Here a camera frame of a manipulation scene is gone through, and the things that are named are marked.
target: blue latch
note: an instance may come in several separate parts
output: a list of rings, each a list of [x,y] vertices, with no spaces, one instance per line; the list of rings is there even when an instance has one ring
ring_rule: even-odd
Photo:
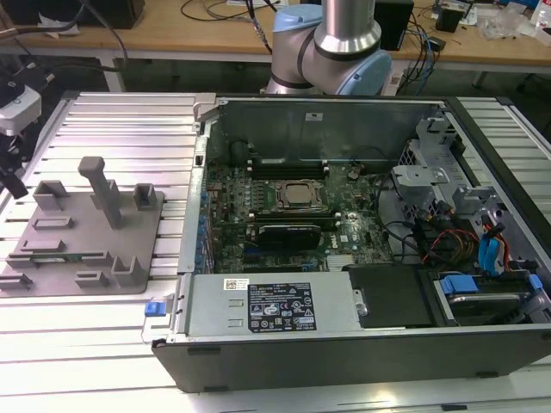
[[[152,301],[145,305],[146,317],[164,317],[166,315],[166,303]]]
[[[440,287],[444,294],[477,293],[479,288],[474,282],[474,277],[467,274],[447,275],[440,280]]]
[[[536,274],[530,274],[528,276],[528,281],[530,281],[530,285],[534,288],[534,290],[538,291],[543,289],[542,281]]]

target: screw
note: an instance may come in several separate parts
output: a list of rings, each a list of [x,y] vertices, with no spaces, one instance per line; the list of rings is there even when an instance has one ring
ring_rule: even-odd
[[[356,311],[358,311],[360,317],[368,315],[368,307],[364,303],[356,303]]]

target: motherboard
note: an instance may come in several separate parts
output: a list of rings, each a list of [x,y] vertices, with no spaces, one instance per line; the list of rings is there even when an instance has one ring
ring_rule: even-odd
[[[331,165],[322,179],[255,179],[211,163],[214,272],[340,271],[392,261],[375,211],[380,181],[354,163]]]

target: white sticker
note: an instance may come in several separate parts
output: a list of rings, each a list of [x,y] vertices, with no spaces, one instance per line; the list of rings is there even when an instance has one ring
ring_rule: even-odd
[[[249,286],[248,278],[225,278],[224,289],[225,290],[246,290]]]
[[[306,122],[321,122],[324,119],[324,114],[319,112],[306,113]]]

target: black box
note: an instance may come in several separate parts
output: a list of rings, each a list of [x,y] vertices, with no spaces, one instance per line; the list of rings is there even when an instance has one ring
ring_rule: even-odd
[[[80,9],[80,3],[75,0],[0,0],[0,3],[11,21],[18,25],[36,25],[40,21],[39,13],[70,22]],[[113,28],[132,28],[144,9],[145,0],[90,0],[90,4]],[[88,10],[78,24],[102,25]]]
[[[321,0],[300,0],[321,4]],[[399,50],[413,10],[413,0],[377,0],[375,21],[381,26],[381,49]]]

